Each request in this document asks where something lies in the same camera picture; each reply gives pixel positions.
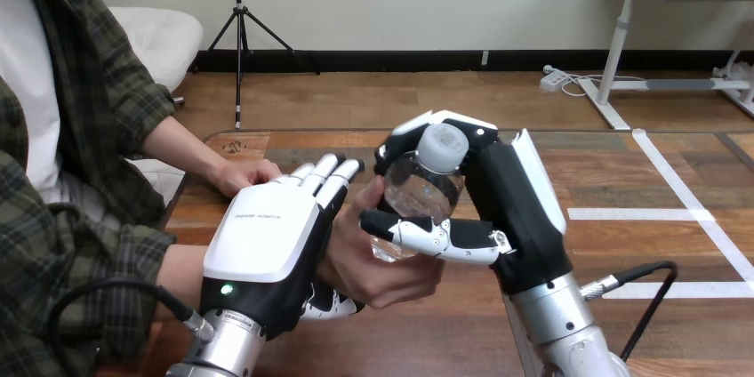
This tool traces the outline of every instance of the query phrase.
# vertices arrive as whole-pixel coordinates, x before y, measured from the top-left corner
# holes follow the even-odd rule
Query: robotic hand
[[[242,189],[204,261],[196,339],[169,376],[247,377],[265,341],[300,318],[347,316],[363,305],[315,281],[349,183],[364,163],[329,154]]]
[[[563,245],[566,219],[526,130],[504,144],[494,125],[449,111],[429,112],[400,125],[377,148],[374,171],[384,174],[416,148],[427,126],[439,123],[456,126],[469,139],[460,170],[481,221],[434,225],[430,218],[369,210],[362,213],[362,229],[420,253],[490,265],[536,347],[543,375],[628,377],[586,304],[624,280],[609,277],[583,291],[576,284]]]

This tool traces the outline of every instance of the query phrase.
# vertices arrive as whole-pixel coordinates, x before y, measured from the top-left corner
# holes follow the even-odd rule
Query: plastic water bottle
[[[469,140],[449,124],[424,130],[419,146],[401,156],[385,174],[385,202],[402,217],[431,217],[437,225],[450,218],[463,191],[458,169]],[[411,257],[416,252],[373,238],[374,256],[385,261]]]

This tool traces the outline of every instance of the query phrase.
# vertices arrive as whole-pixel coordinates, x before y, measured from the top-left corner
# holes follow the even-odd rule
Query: green plaid shirt
[[[102,0],[34,0],[49,45],[60,108],[63,170],[99,191],[119,231],[73,205],[45,205],[26,176],[28,132],[0,78],[0,375],[61,371],[44,333],[69,289],[110,276],[156,279],[174,237],[153,229],[163,198],[122,156],[173,112]],[[127,359],[148,339],[155,303],[111,289],[76,301],[60,323],[80,375],[95,359]]]

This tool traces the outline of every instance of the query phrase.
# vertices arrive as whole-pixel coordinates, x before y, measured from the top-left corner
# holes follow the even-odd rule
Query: wooden table
[[[367,172],[355,180],[348,203],[371,178],[373,148],[386,135],[227,132],[207,144],[229,159],[266,157],[284,172],[330,151],[364,159]],[[512,133],[501,136],[509,139]],[[535,132],[533,138],[566,216],[571,208],[683,208],[630,133]],[[751,262],[754,172],[744,161],[747,151],[754,153],[754,134],[649,138]],[[734,145],[735,153],[726,144]],[[182,244],[208,244],[228,203],[201,180],[188,177],[166,229]],[[461,198],[455,216],[476,217],[468,197]],[[581,283],[665,259],[680,266],[680,282],[739,283],[738,288],[743,282],[696,221],[569,221],[565,240]],[[661,280],[662,275],[647,279]],[[754,295],[746,293],[732,299],[666,300],[629,361],[634,375],[754,375]],[[612,351],[620,352],[647,303],[590,304]],[[188,331],[164,323],[155,324],[152,333],[140,363],[109,368],[100,376],[162,376],[180,362],[190,344]],[[301,322],[265,347],[254,375],[523,376],[524,371],[491,271],[448,263],[431,298],[366,309],[341,320]]]

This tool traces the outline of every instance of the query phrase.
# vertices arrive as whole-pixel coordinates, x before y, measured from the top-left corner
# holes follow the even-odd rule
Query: black cable
[[[623,360],[623,362],[629,360],[631,351],[636,347],[638,339],[641,338],[644,330],[649,325],[649,321],[652,319],[654,312],[660,306],[660,302],[662,302],[665,294],[668,293],[668,290],[673,284],[673,281],[675,281],[676,277],[678,277],[678,265],[672,261],[658,261],[656,263],[644,264],[637,268],[626,270],[625,272],[614,275],[615,279],[618,279],[618,282],[623,285],[626,282],[639,279],[640,277],[645,277],[659,269],[669,269],[670,273],[665,277],[662,285],[660,285],[660,289],[657,290],[657,294],[652,299],[652,302],[649,303],[649,306],[646,308],[644,315],[641,317],[641,319],[639,319],[633,334],[626,342],[626,346],[623,348],[623,352],[621,352],[621,359]]]
[[[68,358],[66,351],[63,349],[60,340],[60,333],[58,332],[60,315],[62,315],[63,311],[70,303],[79,297],[83,297],[97,290],[116,286],[135,288],[141,293],[154,297],[156,300],[163,303],[181,322],[188,320],[194,313],[194,310],[191,307],[187,306],[186,303],[165,290],[161,285],[154,285],[130,277],[111,277],[74,288],[55,302],[55,305],[52,306],[52,310],[50,311],[50,316],[48,316],[47,319],[47,336],[52,344],[52,351],[55,352],[55,356],[60,362],[60,367],[68,377],[76,377],[76,370],[74,370],[73,365],[70,363],[70,359]]]

